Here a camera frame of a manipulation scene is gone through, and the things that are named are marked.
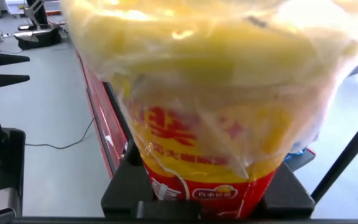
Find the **plastic bag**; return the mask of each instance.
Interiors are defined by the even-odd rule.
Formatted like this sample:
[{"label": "plastic bag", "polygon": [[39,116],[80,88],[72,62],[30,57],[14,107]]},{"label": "plastic bag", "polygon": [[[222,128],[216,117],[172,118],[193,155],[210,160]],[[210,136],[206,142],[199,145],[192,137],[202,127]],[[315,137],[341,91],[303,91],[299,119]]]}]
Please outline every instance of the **plastic bag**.
[{"label": "plastic bag", "polygon": [[246,217],[313,140],[358,54],[358,1],[62,1],[157,197]]}]

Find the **gray floor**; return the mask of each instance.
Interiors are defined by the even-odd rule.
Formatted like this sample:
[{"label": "gray floor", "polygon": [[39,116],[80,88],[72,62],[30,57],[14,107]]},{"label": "gray floor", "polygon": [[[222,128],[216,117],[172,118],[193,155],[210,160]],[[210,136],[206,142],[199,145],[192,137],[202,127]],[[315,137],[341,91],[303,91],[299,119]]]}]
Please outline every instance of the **gray floor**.
[{"label": "gray floor", "polygon": [[[25,19],[0,20],[4,32],[13,33],[18,24]],[[14,38],[1,50],[20,52]],[[60,44],[19,55],[31,62],[0,67],[0,73],[30,75],[30,81],[0,88],[1,124],[24,130],[32,144],[79,140],[92,117],[73,47]],[[103,216],[100,199],[109,177],[93,126],[85,141],[68,149],[26,147],[24,175],[25,216]]]},{"label": "gray floor", "polygon": [[[23,23],[25,19],[0,19],[5,33],[13,33]],[[19,51],[14,39],[7,39],[1,48]],[[0,67],[0,73],[29,74],[31,81],[0,89],[2,125],[23,129],[31,143],[62,146],[76,141],[91,115],[74,49],[60,44],[20,55],[32,61]],[[342,84],[319,140],[311,145],[316,159],[296,172],[308,191],[313,191],[357,130],[358,75]],[[86,141],[63,151],[28,147],[25,159],[24,215],[102,215],[99,201],[109,179],[94,129]],[[320,201],[313,217],[358,218],[358,156]]]},{"label": "gray floor", "polygon": [[[312,192],[358,130],[358,75],[347,78],[339,88],[319,140],[310,147],[316,159],[296,171]],[[314,218],[358,218],[358,156],[321,199]]]}]

